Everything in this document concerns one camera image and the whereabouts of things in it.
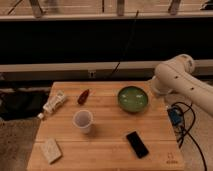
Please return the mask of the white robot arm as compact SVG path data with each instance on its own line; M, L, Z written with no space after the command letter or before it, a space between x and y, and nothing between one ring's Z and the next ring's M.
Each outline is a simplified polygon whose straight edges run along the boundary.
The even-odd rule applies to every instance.
M213 117L213 86L193 77L194 69L194 59L187 54L163 61L155 67L150 88L157 95L176 91Z

